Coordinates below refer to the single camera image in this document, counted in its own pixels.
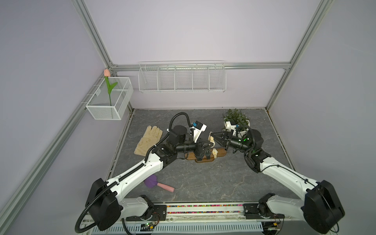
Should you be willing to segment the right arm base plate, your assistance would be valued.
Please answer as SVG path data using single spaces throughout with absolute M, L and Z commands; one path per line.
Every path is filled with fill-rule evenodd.
M 275 214 L 263 203 L 245 203 L 243 204 L 244 215 L 246 219 L 277 219 L 285 218 L 283 214 Z

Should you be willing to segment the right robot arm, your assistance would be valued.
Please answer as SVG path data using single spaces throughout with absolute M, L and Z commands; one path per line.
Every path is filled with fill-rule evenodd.
M 251 170 L 272 177 L 298 196 L 298 199 L 291 199 L 270 193 L 259 201 L 260 215 L 291 216 L 305 221 L 320 234 L 339 232 L 333 228 L 339 226 L 345 211 L 330 182 L 318 182 L 280 163 L 262 149 L 264 140 L 255 129 L 250 128 L 241 138 L 232 131 L 212 132 L 210 136 L 221 147 L 242 152 Z

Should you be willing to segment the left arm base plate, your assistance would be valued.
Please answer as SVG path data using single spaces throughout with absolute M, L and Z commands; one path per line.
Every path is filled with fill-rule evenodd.
M 166 216 L 166 205 L 154 205 L 149 207 L 143 215 L 127 217 L 126 221 L 165 221 Z

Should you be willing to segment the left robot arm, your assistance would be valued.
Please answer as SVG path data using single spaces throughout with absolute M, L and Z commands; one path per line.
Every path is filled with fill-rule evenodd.
M 176 114 L 169 123 L 167 134 L 149 148 L 142 161 L 118 176 L 107 181 L 100 178 L 92 184 L 85 209 L 75 224 L 75 232 L 81 234 L 93 227 L 103 231 L 119 219 L 130 216 L 151 217 L 154 205 L 146 196 L 126 196 L 138 184 L 173 163 L 179 153 L 210 157 L 213 143 L 200 137 L 206 128 L 199 121 L 190 122 L 185 112 Z

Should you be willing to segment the chunky black watch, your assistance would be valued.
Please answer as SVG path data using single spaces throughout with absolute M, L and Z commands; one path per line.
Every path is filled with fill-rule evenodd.
M 197 143 L 196 150 L 194 152 L 196 160 L 202 161 L 204 153 L 205 153 L 205 148 L 204 148 L 203 144 Z

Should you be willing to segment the slim black watch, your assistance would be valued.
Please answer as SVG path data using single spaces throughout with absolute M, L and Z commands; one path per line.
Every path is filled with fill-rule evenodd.
M 211 159 L 211 154 L 212 154 L 212 151 L 210 149 L 207 149 L 205 152 L 204 152 L 204 155 L 206 157 L 207 160 L 210 160 Z

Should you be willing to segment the beige watch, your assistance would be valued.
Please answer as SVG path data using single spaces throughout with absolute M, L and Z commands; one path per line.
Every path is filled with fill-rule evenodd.
M 215 159 L 217 157 L 217 154 L 218 154 L 218 151 L 216 148 L 213 148 L 212 151 L 211 151 L 212 155 L 213 155 L 213 158 Z
M 209 133 L 208 141 L 210 141 L 212 143 L 212 146 L 215 147 L 215 140 L 212 136 L 212 132 Z

